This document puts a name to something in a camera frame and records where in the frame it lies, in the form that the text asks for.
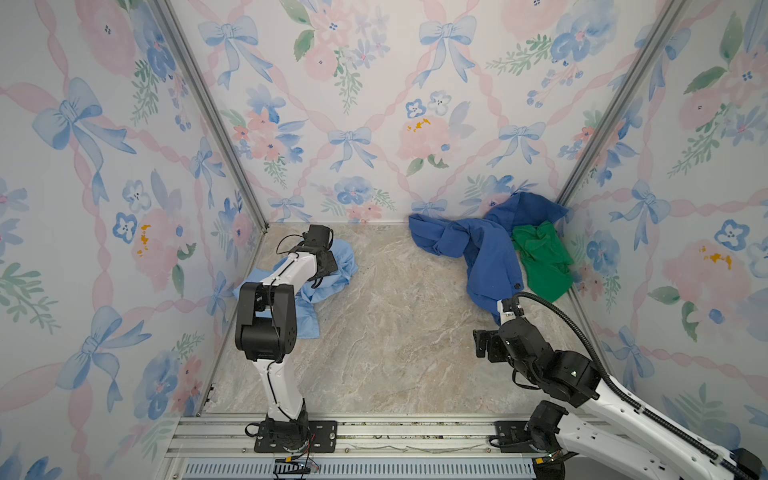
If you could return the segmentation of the light blue shirt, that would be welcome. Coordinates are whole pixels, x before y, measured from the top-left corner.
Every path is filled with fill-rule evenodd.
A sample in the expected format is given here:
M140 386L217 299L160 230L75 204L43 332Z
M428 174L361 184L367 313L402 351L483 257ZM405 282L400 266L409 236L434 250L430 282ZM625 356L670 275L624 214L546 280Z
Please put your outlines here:
M358 266L351 245L344 241L334 241L331 252L337 263L337 271L324 277L317 287L307 282L296 294L297 328L299 339L317 339L320 337L320 327L314 305L334 294L344 290L352 276L357 273Z

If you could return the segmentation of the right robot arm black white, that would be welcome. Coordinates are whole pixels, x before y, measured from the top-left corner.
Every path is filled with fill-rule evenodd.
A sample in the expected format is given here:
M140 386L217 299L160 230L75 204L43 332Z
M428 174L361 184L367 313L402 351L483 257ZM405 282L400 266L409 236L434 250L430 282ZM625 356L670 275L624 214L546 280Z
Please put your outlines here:
M473 333L475 354L512 367L522 388L546 394L529 419L497 424L491 446L504 453L529 447L540 469L585 456L633 479L758 479L752 452L727 449L648 406L618 385L602 365L555 350L524 317Z

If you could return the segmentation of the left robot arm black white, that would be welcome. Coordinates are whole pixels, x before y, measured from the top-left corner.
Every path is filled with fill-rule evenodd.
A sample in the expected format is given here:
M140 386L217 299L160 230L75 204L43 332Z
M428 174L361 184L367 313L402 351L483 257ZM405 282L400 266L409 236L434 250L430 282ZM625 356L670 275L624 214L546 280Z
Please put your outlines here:
M299 456L336 449L338 423L309 418L290 358L298 340L297 294L338 270L333 239L331 228L311 225L274 273L239 289L235 346L256 367L268 400L264 420L245 427L257 453Z

